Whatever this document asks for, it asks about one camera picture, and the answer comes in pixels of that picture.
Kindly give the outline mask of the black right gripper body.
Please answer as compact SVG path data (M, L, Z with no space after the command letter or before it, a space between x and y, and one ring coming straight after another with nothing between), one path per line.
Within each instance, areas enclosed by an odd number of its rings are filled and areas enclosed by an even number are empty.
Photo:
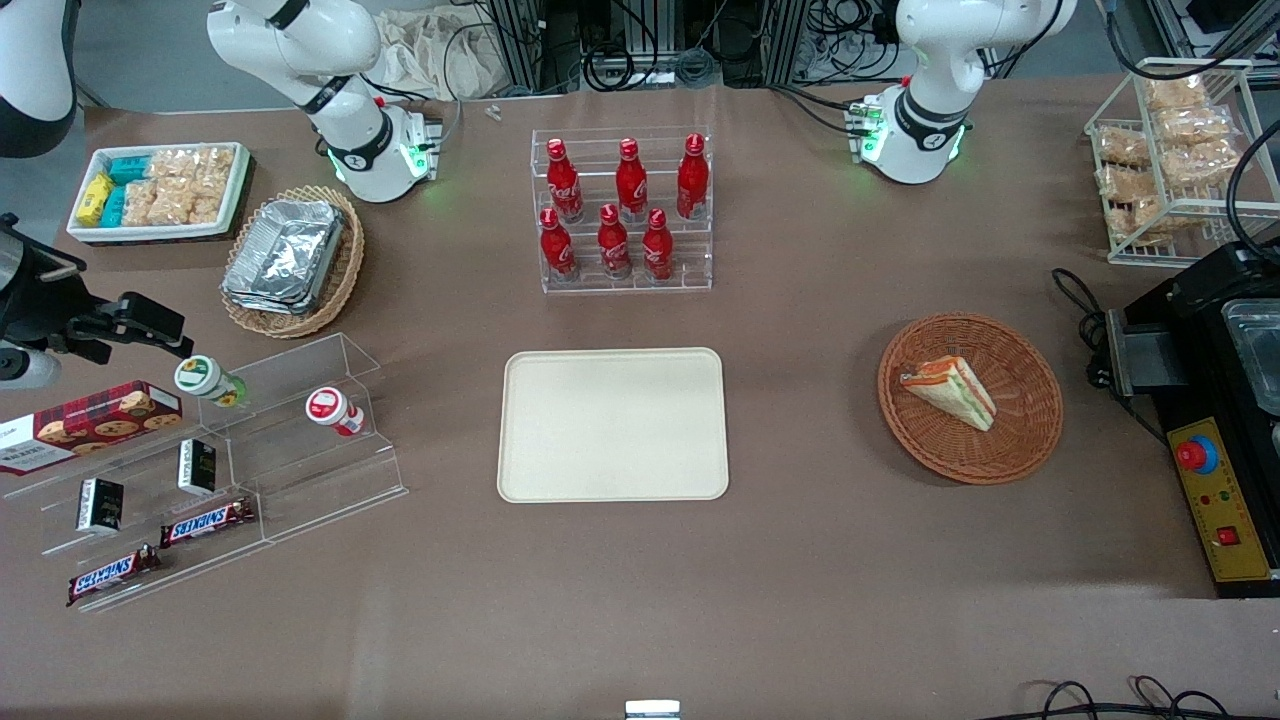
M70 332L74 319L95 319L106 302L84 284L84 263L23 234L17 223L3 217L3 365L54 366L54 354L108 364L109 345Z

